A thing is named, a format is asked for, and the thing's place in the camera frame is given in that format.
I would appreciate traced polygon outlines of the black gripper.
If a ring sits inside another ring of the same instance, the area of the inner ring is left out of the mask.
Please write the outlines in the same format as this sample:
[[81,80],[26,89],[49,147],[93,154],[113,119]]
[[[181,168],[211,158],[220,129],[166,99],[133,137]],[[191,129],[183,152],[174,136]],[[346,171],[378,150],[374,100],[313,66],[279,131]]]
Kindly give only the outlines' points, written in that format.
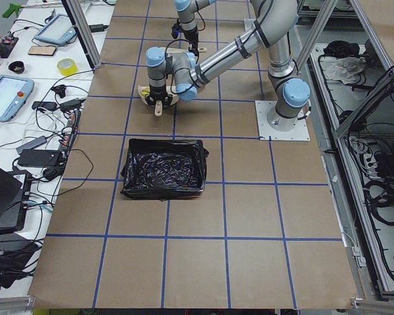
[[163,107],[171,106],[171,95],[168,94],[167,92],[150,93],[145,96],[144,100],[151,107],[155,107],[157,101],[160,101]]
[[199,54],[198,43],[199,43],[199,32],[198,29],[192,29],[185,32],[185,39],[190,42],[188,50],[191,53]]

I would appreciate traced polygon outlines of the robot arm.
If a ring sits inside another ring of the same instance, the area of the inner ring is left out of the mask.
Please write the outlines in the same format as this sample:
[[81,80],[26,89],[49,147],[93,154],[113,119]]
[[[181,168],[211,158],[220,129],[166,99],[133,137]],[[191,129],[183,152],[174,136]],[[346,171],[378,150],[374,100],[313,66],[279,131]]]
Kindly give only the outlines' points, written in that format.
[[171,36],[177,39],[180,33],[190,42],[188,50],[198,56],[199,31],[195,14],[212,5],[215,0],[175,0],[177,22],[171,27]]
[[196,13],[212,1],[176,1],[178,14],[174,30],[182,32],[190,43],[189,52],[168,52],[151,47],[146,52],[150,92],[144,97],[149,106],[161,110],[174,104],[173,97],[191,101],[198,89],[211,80],[252,57],[257,51],[269,52],[269,79],[277,95],[276,114],[295,119],[306,105],[310,88],[297,78],[286,37],[297,21],[297,1],[252,1],[255,20],[250,29],[227,46],[199,62]]

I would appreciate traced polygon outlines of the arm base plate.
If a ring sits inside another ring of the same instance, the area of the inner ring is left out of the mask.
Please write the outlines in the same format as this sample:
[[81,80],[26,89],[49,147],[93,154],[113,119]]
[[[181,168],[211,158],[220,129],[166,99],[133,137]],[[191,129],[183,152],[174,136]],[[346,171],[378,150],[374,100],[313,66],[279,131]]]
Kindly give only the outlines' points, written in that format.
[[255,112],[260,140],[309,142],[310,136],[303,110],[297,117],[283,118],[276,112],[276,101],[255,101]]

